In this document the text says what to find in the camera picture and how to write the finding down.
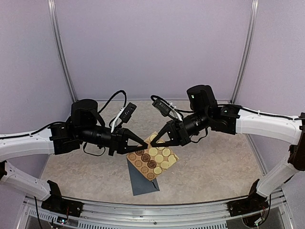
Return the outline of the round sticker seal sheet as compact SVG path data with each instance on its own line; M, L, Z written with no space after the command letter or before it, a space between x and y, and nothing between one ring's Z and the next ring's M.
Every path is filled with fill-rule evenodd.
M160 174L173 166L179 157L169 147L152 147L151 141L157 136L153 132L145 139L148 148L145 150L129 153L126 158L137 171L139 171L148 181L156 179Z

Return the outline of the blue grey envelope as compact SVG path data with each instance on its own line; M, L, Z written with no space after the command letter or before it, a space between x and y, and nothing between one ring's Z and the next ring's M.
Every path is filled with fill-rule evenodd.
M132 193L134 196L148 194L160 190L157 179L149 181L131 164L130 161L127 161L127 165L132 186Z

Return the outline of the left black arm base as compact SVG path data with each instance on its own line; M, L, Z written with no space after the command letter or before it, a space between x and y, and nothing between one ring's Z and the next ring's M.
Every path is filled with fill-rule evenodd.
M41 204L43 209L66 216L80 217L83 203L76 200L63 198L57 183L48 180L50 186L50 196Z

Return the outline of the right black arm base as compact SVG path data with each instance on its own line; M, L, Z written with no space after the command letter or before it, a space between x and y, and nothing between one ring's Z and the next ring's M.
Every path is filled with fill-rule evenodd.
M257 194L258 181L259 179L257 179L252 184L249 194L246 198L229 201L227 203L227 207L231 217L260 211L263 210L263 208L269 208L267 197L263 197Z

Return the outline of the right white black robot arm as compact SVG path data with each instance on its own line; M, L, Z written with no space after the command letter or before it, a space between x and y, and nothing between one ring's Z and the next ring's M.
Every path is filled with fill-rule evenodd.
M235 104L218 104L209 85L189 88L188 116L166 100L152 95L153 106L163 115L172 118L151 140L153 147L185 146L192 142L192 136L204 130L226 134L259 135L281 140L290 144L289 156L283 158L263 178L252 185L244 208L255 211L275 189L287 182L296 173L305 169L305 115L285 116L262 113Z

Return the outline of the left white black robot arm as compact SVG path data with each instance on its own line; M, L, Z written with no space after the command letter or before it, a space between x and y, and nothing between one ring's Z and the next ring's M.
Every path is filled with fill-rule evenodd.
M72 104L71 115L65 122L54 122L32 133L1 135L0 183L47 201L56 212L62 212L67 202L61 197L55 182L35 178L14 167L8 160L32 155L66 154L79 149L82 143L107 148L111 156L148 147L144 140L127 128L106 127L98 113L97 101L83 99Z

